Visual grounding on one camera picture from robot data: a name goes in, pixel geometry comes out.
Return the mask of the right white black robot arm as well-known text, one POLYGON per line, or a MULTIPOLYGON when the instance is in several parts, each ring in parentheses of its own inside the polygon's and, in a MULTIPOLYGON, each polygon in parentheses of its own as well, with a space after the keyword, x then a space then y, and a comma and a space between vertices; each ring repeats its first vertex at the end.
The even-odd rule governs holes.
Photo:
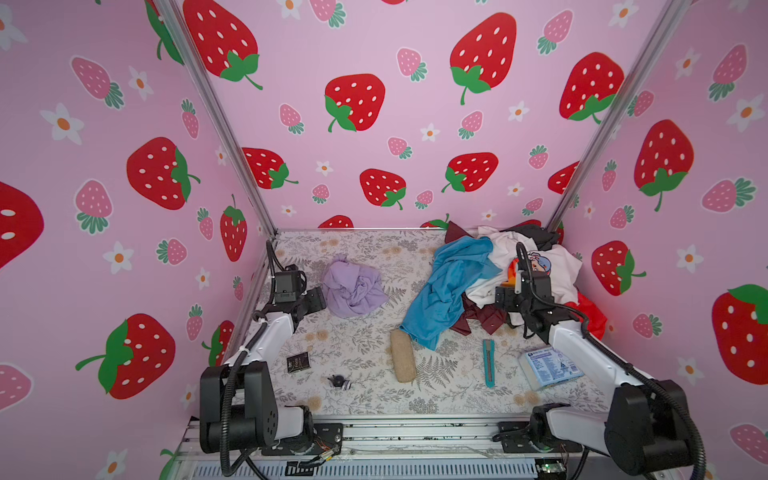
POLYGON ((704 478, 705 447, 684 390, 647 375, 594 337, 585 313, 555 301, 549 276, 533 267, 523 243, 516 255, 515 285, 497 287, 496 306, 520 314, 525 337, 563 354, 611 400, 605 414, 566 403, 536 407, 520 437, 539 450, 579 444, 585 454, 606 455, 630 476, 654 479, 690 467, 691 478, 704 478))

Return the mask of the teal blue cloth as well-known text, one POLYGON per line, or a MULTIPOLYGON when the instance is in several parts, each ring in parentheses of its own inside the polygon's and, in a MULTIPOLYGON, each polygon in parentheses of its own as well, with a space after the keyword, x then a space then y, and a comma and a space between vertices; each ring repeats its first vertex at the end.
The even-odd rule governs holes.
POLYGON ((400 329, 419 345, 435 350, 440 335, 464 311, 462 295, 477 280, 501 272, 490 259, 493 243, 487 237, 464 236, 436 250, 427 282, 411 303, 400 329))

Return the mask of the lavender purple cloth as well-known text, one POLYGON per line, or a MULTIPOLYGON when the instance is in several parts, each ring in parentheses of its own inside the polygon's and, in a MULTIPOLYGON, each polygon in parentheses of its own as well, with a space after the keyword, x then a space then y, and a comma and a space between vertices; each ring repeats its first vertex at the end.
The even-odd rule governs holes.
POLYGON ((344 319, 368 315, 389 300, 380 272, 350 262, 344 255, 335 257, 326 267, 321 288, 328 310, 344 319))

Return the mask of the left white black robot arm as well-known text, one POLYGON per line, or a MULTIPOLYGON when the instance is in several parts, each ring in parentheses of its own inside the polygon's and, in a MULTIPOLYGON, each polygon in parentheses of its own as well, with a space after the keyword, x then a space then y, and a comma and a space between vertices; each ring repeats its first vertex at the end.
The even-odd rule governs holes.
POLYGON ((284 266, 274 245, 266 243, 271 275, 265 305, 251 314, 256 331, 219 366, 200 378, 200 448, 217 453, 222 475, 233 476, 242 464, 262 479, 251 456, 283 442, 293 452, 313 448, 315 431, 310 409, 277 405, 269 365, 305 316, 327 308, 322 289, 307 287, 305 273, 284 266))

